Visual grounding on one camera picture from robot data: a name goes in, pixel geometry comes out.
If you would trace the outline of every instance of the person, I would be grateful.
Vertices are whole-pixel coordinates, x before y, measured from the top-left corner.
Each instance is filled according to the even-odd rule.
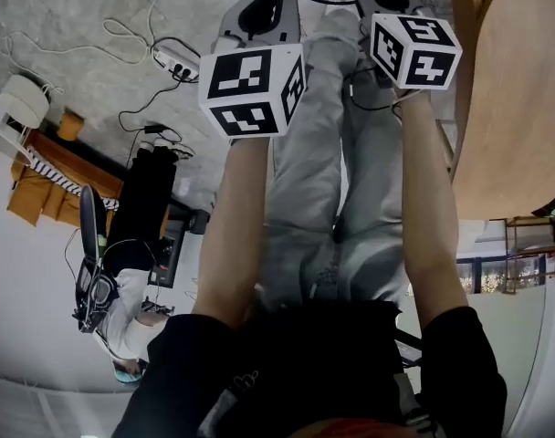
[[[349,102],[349,82],[357,103],[393,102],[361,72],[358,39],[357,16],[338,9],[305,42],[308,89],[273,141],[267,209],[268,140],[232,145],[194,309],[148,346],[113,436],[500,436],[507,389],[458,278],[428,95],[401,103],[403,126],[391,108]],[[350,189],[337,219],[341,141]],[[394,340],[408,279],[423,333],[417,400]]]
[[[175,164],[193,155],[181,143],[144,141],[121,189],[103,258],[103,269],[115,279],[119,297],[93,332],[121,383],[138,384],[146,367],[140,357],[168,319],[162,313],[142,311],[141,305],[172,194]]]

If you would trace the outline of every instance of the power strip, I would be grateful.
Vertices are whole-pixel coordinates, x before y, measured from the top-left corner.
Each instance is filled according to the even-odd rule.
[[[155,48],[153,50],[153,57],[162,71],[169,71],[172,74],[177,73],[180,75],[188,69],[190,74],[186,77],[186,81],[192,81],[198,76],[198,65],[168,47]]]

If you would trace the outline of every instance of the concrete floor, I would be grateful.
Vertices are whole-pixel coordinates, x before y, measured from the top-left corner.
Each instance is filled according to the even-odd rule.
[[[152,15],[156,37],[175,36],[202,54],[210,50],[226,9],[236,0],[158,0]],[[142,46],[132,39],[113,38],[102,28],[112,17],[133,31],[149,37],[146,27],[152,0],[0,0],[0,37],[23,31],[40,46],[67,49],[76,46],[104,47],[128,60],[138,60]],[[438,16],[450,17],[449,0],[424,0]],[[315,4],[304,5],[311,8]],[[320,13],[314,7],[311,11]],[[302,15],[307,32],[312,24]],[[93,50],[66,55],[40,53],[25,38],[14,36],[14,57],[44,75],[66,92],[52,95],[48,118],[58,123],[65,108],[85,119],[79,138],[117,162],[125,163],[133,135],[117,122],[121,110],[137,110],[154,92],[172,85],[170,77],[146,59],[137,67],[123,65]],[[0,88],[19,72],[0,54]],[[450,98],[447,110],[450,110]],[[128,128],[160,122],[179,131],[196,156],[178,168],[174,193],[192,207],[210,209],[221,180],[227,146],[198,108],[196,86],[182,85],[161,95],[152,106],[135,116],[124,116]]]

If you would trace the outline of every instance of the black shirt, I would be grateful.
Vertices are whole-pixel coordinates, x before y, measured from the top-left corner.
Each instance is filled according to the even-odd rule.
[[[150,367],[114,436],[196,436],[227,389],[237,402],[215,426],[219,438],[286,438],[344,417],[403,425],[397,313],[380,301],[317,305],[237,332],[209,317],[173,317],[148,347]],[[500,436],[507,388],[475,310],[437,317],[422,343],[426,411],[447,436]]]

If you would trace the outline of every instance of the gray pants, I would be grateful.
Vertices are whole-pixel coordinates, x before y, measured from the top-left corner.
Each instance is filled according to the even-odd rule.
[[[285,137],[273,141],[260,299],[271,312],[310,299],[399,304],[408,279],[402,250],[402,132],[390,109],[365,111],[343,84],[361,69],[359,28],[346,10],[325,16],[305,43],[308,90]],[[393,101],[370,73],[353,81],[365,106]],[[340,155],[349,192],[340,218]]]

